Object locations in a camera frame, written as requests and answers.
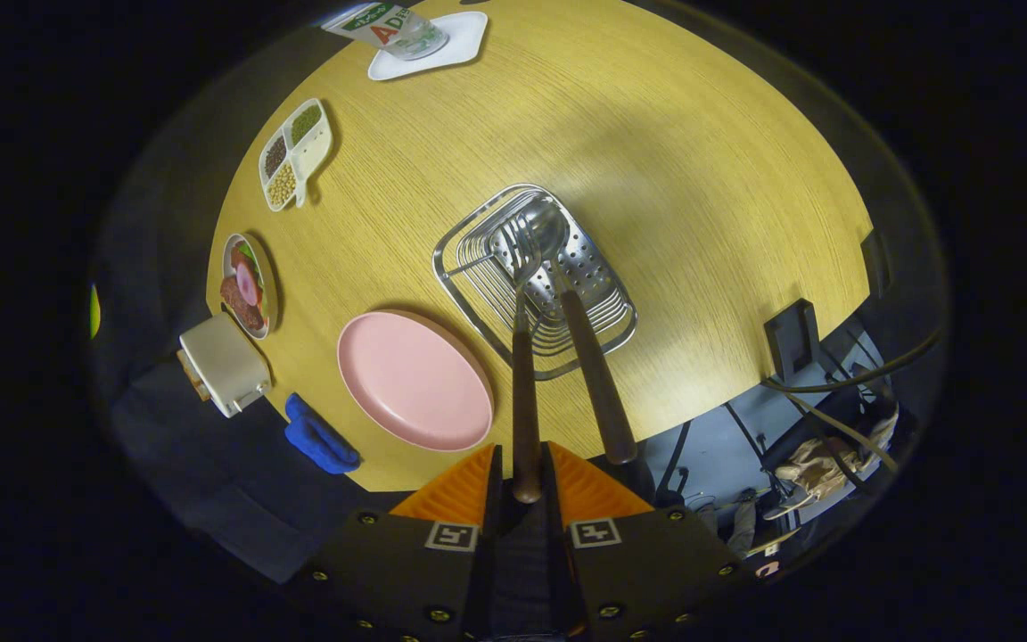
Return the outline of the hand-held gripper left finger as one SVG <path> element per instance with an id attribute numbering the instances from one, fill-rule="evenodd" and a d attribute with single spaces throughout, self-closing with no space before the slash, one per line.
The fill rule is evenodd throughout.
<path id="1" fill-rule="evenodd" d="M 502 449 L 452 464 L 392 509 L 351 513 L 286 595 L 338 641 L 481 641 L 500 521 Z"/>

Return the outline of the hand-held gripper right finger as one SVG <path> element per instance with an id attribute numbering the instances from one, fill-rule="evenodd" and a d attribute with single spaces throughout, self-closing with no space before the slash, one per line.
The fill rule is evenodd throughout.
<path id="1" fill-rule="evenodd" d="M 567 641 L 678 641 L 758 582 L 687 507 L 656 507 L 553 442 L 541 447 L 551 622 Z"/>

